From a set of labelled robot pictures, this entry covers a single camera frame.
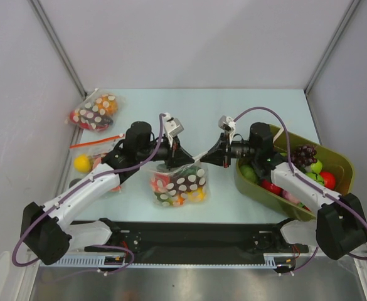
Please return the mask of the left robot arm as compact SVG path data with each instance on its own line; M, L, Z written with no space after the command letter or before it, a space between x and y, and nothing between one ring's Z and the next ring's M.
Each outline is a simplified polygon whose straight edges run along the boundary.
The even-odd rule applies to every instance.
M73 224L75 218L111 189L126 182L148 162L164 161L180 167L194 161L181 148L178 134L183 126L177 118L159 116L160 131L152 139L147 122L134 122L125 139L108 152L101 162L76 184L43 205L30 203L23 211L20 242L45 265L52 265L71 250L88 246L113 251L120 245L120 235L111 221Z

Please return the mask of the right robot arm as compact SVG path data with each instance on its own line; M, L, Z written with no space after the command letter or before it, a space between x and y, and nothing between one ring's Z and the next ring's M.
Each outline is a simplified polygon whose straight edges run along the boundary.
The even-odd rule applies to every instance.
M306 176L274 146L273 137L270 125L262 122L251 125L246 140L231 140L223 132L200 160L228 167L233 159L246 159L259 179L269 180L310 209L314 220L289 219L272 235L272 245L278 251L287 251L299 243L318 247L329 258L338 260L367 243L367 222L360 200L351 193L340 194L328 189Z

